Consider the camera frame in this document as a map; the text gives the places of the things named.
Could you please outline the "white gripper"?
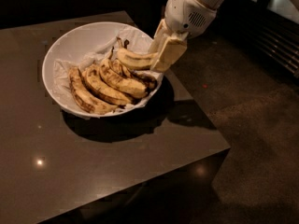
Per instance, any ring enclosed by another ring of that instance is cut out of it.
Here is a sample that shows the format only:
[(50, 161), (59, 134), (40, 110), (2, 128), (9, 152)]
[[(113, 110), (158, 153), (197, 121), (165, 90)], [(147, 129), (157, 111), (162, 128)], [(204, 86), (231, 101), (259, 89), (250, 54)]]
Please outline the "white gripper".
[(149, 47), (149, 53), (157, 53), (152, 71), (165, 72), (187, 49), (186, 41), (169, 36), (170, 30), (188, 33), (189, 37), (201, 35), (215, 19), (217, 3), (218, 0), (168, 0), (165, 20), (160, 20)]

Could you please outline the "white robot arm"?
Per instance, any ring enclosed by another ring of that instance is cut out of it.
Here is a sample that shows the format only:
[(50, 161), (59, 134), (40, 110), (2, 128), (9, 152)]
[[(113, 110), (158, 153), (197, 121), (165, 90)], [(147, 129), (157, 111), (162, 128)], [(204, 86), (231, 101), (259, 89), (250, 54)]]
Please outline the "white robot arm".
[(186, 51), (187, 39), (205, 32), (225, 0), (168, 0), (164, 17), (150, 51), (155, 53), (150, 69), (164, 72)]

